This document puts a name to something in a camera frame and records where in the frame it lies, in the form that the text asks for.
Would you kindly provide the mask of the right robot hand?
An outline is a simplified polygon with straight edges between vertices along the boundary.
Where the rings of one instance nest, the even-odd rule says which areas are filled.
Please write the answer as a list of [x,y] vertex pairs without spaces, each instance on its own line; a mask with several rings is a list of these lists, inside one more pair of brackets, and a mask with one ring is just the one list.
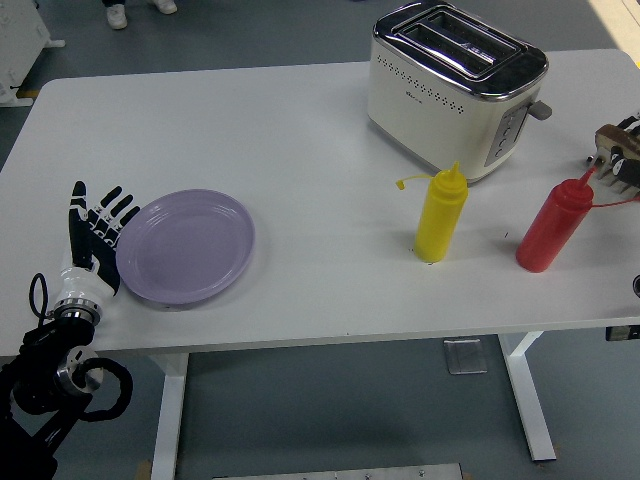
[[614,126],[609,140],[609,164],[614,178],[639,187],[639,112]]

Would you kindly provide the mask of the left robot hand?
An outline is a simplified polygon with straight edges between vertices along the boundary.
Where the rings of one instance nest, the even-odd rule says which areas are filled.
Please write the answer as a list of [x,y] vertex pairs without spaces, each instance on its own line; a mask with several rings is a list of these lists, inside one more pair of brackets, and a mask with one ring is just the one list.
[[69,247],[61,267],[62,289],[56,303],[86,301],[102,307],[120,286],[116,249],[124,227],[140,207],[134,197],[114,187],[94,206],[78,180],[68,210]]

